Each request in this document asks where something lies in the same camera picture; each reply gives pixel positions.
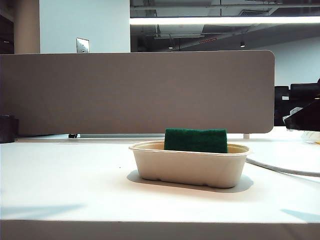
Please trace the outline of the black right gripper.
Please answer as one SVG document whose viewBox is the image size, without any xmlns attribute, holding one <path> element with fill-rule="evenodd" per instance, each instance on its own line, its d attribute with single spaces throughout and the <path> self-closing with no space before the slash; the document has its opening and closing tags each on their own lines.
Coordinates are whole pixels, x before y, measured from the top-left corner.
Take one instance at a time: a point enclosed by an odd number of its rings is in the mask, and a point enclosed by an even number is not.
<svg viewBox="0 0 320 240">
<path fill-rule="evenodd" d="M 319 132 L 320 100 L 316 99 L 305 107 L 295 107 L 282 119 L 287 129 Z"/>
</svg>

